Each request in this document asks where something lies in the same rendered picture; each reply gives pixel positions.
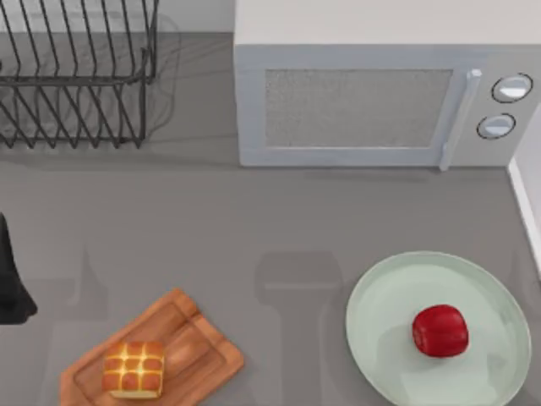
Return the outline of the microwave oven door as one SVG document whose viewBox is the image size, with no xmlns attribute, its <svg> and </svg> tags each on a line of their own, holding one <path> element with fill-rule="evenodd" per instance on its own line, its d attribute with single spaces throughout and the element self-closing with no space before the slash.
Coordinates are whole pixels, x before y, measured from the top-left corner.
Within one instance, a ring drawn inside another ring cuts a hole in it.
<svg viewBox="0 0 541 406">
<path fill-rule="evenodd" d="M 453 46 L 238 46 L 240 162 L 438 167 L 466 73 L 483 65 Z"/>
</svg>

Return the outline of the wooden cutting board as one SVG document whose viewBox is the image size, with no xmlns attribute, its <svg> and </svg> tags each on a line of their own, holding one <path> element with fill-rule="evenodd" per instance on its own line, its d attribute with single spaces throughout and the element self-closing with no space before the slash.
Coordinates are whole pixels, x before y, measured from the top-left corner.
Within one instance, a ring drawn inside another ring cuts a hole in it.
<svg viewBox="0 0 541 406">
<path fill-rule="evenodd" d="M 158 399 L 115 399 L 102 391 L 106 352 L 122 341 L 158 341 L 164 346 L 164 386 Z M 58 406 L 198 406 L 243 364 L 242 352 L 175 288 L 64 370 Z"/>
</svg>

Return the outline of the pale green plate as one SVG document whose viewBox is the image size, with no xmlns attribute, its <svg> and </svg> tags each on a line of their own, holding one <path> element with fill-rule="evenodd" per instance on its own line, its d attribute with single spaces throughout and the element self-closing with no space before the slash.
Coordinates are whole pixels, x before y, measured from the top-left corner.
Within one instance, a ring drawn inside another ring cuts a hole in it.
<svg viewBox="0 0 541 406">
<path fill-rule="evenodd" d="M 424 354 L 417 315 L 456 309 L 469 335 L 451 357 Z M 459 256 L 405 252 L 367 270 L 346 306 L 347 343 L 358 369 L 395 406 L 508 406 L 524 385 L 532 339 L 522 308 L 503 283 Z"/>
</svg>

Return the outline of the pale microwave oven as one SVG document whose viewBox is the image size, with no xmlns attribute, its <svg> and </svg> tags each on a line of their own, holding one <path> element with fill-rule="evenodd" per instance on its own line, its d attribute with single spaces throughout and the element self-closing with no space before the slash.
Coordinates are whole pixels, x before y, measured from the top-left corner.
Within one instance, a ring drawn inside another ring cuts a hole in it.
<svg viewBox="0 0 541 406">
<path fill-rule="evenodd" d="M 483 76 L 453 156 L 452 167 L 504 167 L 541 105 L 541 0 L 236 0 L 233 56 L 238 46 L 453 46 L 484 58 Z M 498 103 L 501 78 L 527 74 L 533 89 Z M 506 137 L 478 136 L 485 117 L 508 113 Z"/>
</svg>

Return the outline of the red apple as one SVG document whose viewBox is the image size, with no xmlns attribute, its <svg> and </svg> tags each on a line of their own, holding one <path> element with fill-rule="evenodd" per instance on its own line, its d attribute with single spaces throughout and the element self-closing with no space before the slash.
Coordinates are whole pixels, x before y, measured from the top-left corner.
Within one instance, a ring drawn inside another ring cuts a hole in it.
<svg viewBox="0 0 541 406">
<path fill-rule="evenodd" d="M 432 358 L 455 357 L 469 345 L 469 331 L 462 313 L 448 304 L 420 311 L 413 319 L 412 335 L 417 350 Z"/>
</svg>

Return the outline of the square bread loaf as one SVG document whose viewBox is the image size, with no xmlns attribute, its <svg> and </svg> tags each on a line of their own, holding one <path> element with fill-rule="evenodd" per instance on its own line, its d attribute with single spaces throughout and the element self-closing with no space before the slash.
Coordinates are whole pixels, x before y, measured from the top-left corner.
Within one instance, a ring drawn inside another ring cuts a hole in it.
<svg viewBox="0 0 541 406">
<path fill-rule="evenodd" d="M 157 341 L 112 345 L 105 353 L 102 391 L 117 399 L 157 399 L 162 395 L 165 349 Z"/>
</svg>

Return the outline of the small microwave knob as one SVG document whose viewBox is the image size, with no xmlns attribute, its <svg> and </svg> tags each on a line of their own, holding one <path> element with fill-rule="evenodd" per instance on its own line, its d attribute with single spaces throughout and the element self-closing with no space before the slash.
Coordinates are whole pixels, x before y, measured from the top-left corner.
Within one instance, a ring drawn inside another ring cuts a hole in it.
<svg viewBox="0 0 541 406">
<path fill-rule="evenodd" d="M 515 118 L 508 114 L 483 118 L 477 126 L 478 136 L 486 140 L 497 140 L 506 137 L 516 126 Z"/>
</svg>

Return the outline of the large microwave knob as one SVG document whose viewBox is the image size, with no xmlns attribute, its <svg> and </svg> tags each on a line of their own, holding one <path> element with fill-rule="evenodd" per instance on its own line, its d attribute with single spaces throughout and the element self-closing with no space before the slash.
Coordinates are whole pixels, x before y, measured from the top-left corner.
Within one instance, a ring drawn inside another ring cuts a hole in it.
<svg viewBox="0 0 541 406">
<path fill-rule="evenodd" d="M 498 103 L 514 103 L 525 98 L 533 89 L 533 80 L 527 74 L 514 74 L 499 79 L 492 87 L 491 94 Z"/>
</svg>

